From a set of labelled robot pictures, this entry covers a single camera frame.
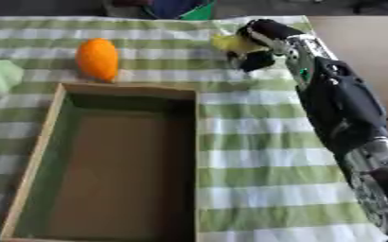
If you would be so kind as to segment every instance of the table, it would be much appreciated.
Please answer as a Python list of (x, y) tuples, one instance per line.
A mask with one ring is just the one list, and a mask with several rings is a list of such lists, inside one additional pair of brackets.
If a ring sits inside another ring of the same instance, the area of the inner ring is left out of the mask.
[(309, 19), (334, 54), (369, 82), (388, 111), (388, 16)]
[[(213, 33), (234, 33), (255, 18), (0, 18), (0, 59), (26, 70), (0, 100), (0, 225), (57, 83), (87, 81), (78, 74), (76, 48), (102, 37), (119, 50), (119, 81), (200, 92), (198, 241), (384, 241), (314, 134), (284, 60), (244, 74), (210, 45)], [(310, 31), (304, 17), (273, 18)]]

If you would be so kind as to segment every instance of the wooden frame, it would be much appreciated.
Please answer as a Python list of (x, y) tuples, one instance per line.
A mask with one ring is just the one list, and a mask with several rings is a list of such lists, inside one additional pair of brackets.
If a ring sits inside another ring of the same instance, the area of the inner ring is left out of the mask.
[[(81, 240), (55, 240), (55, 239), (41, 239), (41, 238), (19, 238), (14, 237), (14, 232), (19, 220), (20, 215), (23, 212), (24, 206), (29, 196), (30, 189), (33, 185), (37, 172), (43, 160), (44, 152), (47, 148), (49, 139), (54, 131), (57, 118), (60, 114), (63, 101), (67, 92), (75, 94), (91, 94), (93, 90), (96, 90), (96, 95), (133, 95), (135, 89), (142, 89), (143, 95), (155, 95), (161, 97), (169, 97), (175, 99), (193, 98), (196, 102), (195, 116), (198, 117), (198, 103), (196, 93), (190, 88), (167, 88), (160, 85), (136, 85), (136, 84), (59, 84), (57, 91), (54, 94), (53, 102), (44, 121), (42, 132), (38, 137), (37, 144), (30, 156), (26, 172), (22, 178), (20, 187), (16, 193), (14, 202), (9, 209), (9, 215), (4, 223), (2, 232), (0, 233), (0, 241), (8, 242), (54, 242), (54, 241), (81, 241)], [(195, 138), (195, 145), (198, 147), (198, 135)], [(195, 161), (197, 161), (197, 150), (195, 151)], [(197, 184), (197, 172), (195, 173), (195, 184)], [(198, 219), (197, 213), (194, 214), (194, 231), (197, 231)]]

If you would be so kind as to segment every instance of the gray floor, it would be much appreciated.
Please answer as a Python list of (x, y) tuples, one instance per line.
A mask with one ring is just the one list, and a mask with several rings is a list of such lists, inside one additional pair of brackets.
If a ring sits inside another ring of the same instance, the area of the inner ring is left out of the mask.
[[(0, 15), (99, 15), (104, 0), (0, 0)], [(352, 15), (356, 0), (218, 0), (215, 18), (245, 15)], [(388, 15), (388, 4), (365, 9), (365, 15)]]

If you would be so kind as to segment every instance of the green striped tablecloth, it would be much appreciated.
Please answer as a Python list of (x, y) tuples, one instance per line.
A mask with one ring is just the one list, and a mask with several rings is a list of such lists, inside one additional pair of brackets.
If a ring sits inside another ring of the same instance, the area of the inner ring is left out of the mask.
[[(384, 241), (312, 132), (283, 60), (246, 75), (209, 44), (212, 33), (251, 19), (0, 18), (0, 59), (26, 69), (24, 82), (0, 100), (0, 224), (56, 84), (86, 81), (76, 48), (102, 37), (119, 49), (119, 81), (201, 92), (198, 241)], [(304, 17), (274, 19), (310, 31)]]

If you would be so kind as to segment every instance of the open cardboard box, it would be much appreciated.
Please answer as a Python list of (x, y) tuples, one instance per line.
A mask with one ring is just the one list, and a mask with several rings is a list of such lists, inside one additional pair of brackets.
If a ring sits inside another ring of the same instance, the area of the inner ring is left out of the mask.
[(196, 94), (60, 84), (0, 241), (194, 241)]

